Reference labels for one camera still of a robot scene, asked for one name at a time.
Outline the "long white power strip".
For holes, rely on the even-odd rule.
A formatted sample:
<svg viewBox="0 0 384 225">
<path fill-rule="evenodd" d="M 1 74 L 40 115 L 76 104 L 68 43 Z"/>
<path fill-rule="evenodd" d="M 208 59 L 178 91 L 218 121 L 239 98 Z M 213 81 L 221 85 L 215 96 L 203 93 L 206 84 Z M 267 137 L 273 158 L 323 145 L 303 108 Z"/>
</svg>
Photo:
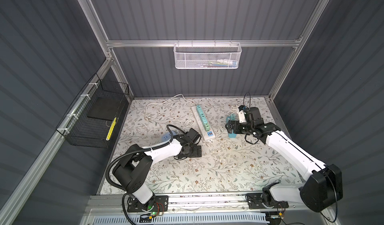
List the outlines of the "long white power strip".
<svg viewBox="0 0 384 225">
<path fill-rule="evenodd" d="M 201 136 L 204 142 L 212 142 L 216 135 L 205 115 L 201 105 L 192 106 L 192 112 L 197 120 L 198 127 L 201 131 Z"/>
</svg>

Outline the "teal power strip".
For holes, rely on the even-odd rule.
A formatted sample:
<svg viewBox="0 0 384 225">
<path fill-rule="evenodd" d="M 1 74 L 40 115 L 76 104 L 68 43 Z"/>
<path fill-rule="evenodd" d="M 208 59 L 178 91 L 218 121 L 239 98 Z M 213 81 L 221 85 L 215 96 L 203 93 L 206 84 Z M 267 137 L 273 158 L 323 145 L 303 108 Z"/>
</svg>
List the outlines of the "teal power strip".
<svg viewBox="0 0 384 225">
<path fill-rule="evenodd" d="M 234 139 L 236 138 L 236 133 L 234 132 L 234 124 L 233 122 L 231 122 L 231 118 L 230 116 L 228 116 L 226 118 L 226 125 L 225 125 L 225 128 L 227 129 L 227 132 L 228 132 L 228 137 L 230 139 Z"/>
</svg>

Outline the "blue square power socket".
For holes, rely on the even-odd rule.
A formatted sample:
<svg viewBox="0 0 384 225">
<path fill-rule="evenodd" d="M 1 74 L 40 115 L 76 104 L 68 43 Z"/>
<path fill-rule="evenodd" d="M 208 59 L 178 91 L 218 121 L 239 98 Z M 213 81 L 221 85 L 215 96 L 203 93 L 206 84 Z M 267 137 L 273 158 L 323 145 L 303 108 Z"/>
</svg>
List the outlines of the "blue square power socket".
<svg viewBox="0 0 384 225">
<path fill-rule="evenodd" d="M 166 134 L 164 134 L 161 138 L 161 142 L 168 142 L 168 141 L 171 141 L 173 140 L 173 137 L 176 135 L 176 132 L 174 131 L 171 131 L 171 132 L 168 132 Z"/>
</svg>

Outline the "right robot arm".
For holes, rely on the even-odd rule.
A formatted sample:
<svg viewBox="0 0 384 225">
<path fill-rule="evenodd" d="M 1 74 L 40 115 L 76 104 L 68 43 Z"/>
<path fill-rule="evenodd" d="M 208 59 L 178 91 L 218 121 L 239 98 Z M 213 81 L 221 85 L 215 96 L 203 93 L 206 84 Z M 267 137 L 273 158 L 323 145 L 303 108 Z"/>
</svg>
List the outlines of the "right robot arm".
<svg viewBox="0 0 384 225">
<path fill-rule="evenodd" d="M 306 205 L 319 213 L 343 198 L 342 171 L 336 165 L 326 165 L 295 144 L 277 125 L 265 123 L 257 107 L 241 105 L 238 115 L 228 116 L 225 128 L 229 135 L 251 136 L 283 156 L 302 176 L 296 185 L 272 183 L 265 186 L 261 202 L 268 209 L 280 203 Z"/>
</svg>

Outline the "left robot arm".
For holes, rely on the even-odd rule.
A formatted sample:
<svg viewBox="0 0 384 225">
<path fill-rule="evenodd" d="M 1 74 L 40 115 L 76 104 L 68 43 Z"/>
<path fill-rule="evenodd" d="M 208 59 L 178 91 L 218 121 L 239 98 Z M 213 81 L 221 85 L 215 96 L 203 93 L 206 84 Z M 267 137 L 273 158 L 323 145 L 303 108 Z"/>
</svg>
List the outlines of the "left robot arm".
<svg viewBox="0 0 384 225">
<path fill-rule="evenodd" d="M 169 130 L 157 145 L 145 148 L 137 144 L 131 146 L 108 165 L 107 182 L 125 191 L 148 210 L 155 203 L 156 197 L 145 184 L 152 166 L 168 158 L 184 160 L 202 156 L 202 148 L 199 145 L 202 136 L 194 129 L 188 132 L 177 130 L 179 133 Z"/>
</svg>

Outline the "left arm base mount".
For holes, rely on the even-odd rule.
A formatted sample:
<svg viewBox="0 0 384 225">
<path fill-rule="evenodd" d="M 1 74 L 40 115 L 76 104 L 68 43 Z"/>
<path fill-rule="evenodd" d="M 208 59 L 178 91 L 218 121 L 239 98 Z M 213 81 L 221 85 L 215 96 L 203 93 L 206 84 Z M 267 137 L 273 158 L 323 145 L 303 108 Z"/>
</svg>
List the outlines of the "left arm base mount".
<svg viewBox="0 0 384 225">
<path fill-rule="evenodd" d="M 153 195 L 146 203 L 138 199 L 129 198 L 127 201 L 128 213 L 166 212 L 168 210 L 169 196 Z"/>
</svg>

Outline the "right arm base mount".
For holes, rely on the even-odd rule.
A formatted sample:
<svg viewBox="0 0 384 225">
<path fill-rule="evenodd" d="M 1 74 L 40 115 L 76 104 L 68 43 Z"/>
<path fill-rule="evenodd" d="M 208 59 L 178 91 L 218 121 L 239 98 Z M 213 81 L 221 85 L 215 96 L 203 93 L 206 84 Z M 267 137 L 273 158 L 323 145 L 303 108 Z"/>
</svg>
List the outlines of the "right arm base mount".
<svg viewBox="0 0 384 225">
<path fill-rule="evenodd" d="M 266 193 L 248 193 L 245 195 L 249 209 L 287 209 L 288 202 L 277 202 Z"/>
</svg>

